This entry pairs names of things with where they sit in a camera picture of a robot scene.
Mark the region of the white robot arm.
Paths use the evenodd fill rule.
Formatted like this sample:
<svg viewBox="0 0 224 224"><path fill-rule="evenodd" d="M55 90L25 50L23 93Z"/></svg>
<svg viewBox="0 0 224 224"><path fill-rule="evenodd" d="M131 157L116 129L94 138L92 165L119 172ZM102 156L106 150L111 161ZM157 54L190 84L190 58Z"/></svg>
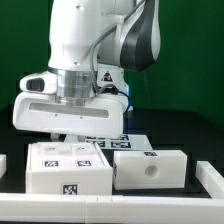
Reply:
<svg viewBox="0 0 224 224"><path fill-rule="evenodd" d="M124 69L144 71L160 51L159 0L54 0L48 69L20 81L19 130L116 139L129 99Z"/></svg>

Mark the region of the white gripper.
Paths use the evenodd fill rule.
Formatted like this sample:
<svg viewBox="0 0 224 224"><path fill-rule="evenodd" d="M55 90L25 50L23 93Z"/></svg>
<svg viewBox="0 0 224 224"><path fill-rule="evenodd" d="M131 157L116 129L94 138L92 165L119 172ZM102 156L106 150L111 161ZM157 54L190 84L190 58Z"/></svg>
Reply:
<svg viewBox="0 0 224 224"><path fill-rule="evenodd" d="M117 139L123 134L125 106L118 96L101 94L88 99L84 106L55 102L53 95L20 93L14 104L13 125L18 130L51 133L51 140L60 134Z"/></svg>

